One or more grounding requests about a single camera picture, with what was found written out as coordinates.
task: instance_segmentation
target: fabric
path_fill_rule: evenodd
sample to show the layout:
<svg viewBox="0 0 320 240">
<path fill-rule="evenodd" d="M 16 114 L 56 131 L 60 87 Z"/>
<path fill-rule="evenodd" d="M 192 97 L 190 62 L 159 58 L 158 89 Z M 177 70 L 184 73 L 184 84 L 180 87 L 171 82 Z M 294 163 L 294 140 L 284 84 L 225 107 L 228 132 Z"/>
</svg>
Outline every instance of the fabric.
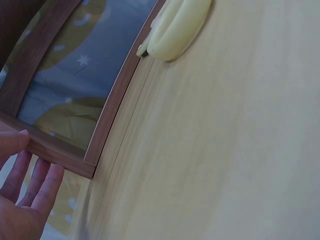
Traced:
<svg viewBox="0 0 320 240">
<path fill-rule="evenodd" d="M 0 85 L 24 40 L 53 1 L 47 1 L 22 34 L 0 73 Z M 122 64 L 155 3 L 156 0 L 83 0 L 42 61 L 18 118 L 86 149 Z M 80 176 L 65 173 L 42 239 L 67 239 L 82 181 Z"/>
</svg>

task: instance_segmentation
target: yellow plastic hook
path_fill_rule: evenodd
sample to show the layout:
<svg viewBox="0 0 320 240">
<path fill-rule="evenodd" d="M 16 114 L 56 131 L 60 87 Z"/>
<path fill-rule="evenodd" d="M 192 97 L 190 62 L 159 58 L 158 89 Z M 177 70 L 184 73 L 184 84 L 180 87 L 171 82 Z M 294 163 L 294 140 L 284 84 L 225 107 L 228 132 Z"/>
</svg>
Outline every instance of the yellow plastic hook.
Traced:
<svg viewBox="0 0 320 240">
<path fill-rule="evenodd" d="M 151 31 L 137 55 L 146 52 L 161 61 L 178 58 L 204 24 L 212 0 L 167 0 L 151 24 Z"/>
</svg>

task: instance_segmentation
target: wooden surface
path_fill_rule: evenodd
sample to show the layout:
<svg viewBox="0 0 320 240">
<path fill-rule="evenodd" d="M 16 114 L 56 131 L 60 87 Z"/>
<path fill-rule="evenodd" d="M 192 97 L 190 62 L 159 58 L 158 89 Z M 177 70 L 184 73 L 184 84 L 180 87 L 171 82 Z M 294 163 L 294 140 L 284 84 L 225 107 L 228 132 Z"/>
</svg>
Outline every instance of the wooden surface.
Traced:
<svg viewBox="0 0 320 240">
<path fill-rule="evenodd" d="M 96 168 L 83 162 L 84 150 L 0 112 L 0 131 L 22 131 L 24 129 L 30 133 L 31 139 L 27 147 L 29 152 L 51 163 L 60 164 L 66 170 L 85 178 L 93 177 Z"/>
<path fill-rule="evenodd" d="M 139 63 L 71 239 L 320 238 L 320 1 L 217 0 Z"/>
<path fill-rule="evenodd" d="M 46 0 L 0 0 L 0 69 Z"/>
<path fill-rule="evenodd" d="M 56 0 L 31 31 L 0 89 L 1 111 L 14 117 L 17 116 L 28 86 L 42 58 L 65 21 L 80 2 L 81 0 Z"/>
<path fill-rule="evenodd" d="M 125 62 L 123 63 L 123 66 L 112 87 L 111 93 L 108 96 L 106 103 L 102 109 L 100 118 L 95 127 L 89 147 L 84 157 L 84 162 L 88 164 L 91 164 L 93 166 L 96 166 L 98 164 L 99 157 L 105 145 L 111 126 L 115 120 L 121 101 L 123 100 L 130 80 L 139 63 L 140 58 L 137 57 L 138 47 L 146 39 L 148 33 L 150 32 L 150 26 L 153 19 L 155 19 L 165 2 L 166 0 L 157 1 L 136 40 L 134 41 L 134 44 L 130 49 Z"/>
</svg>

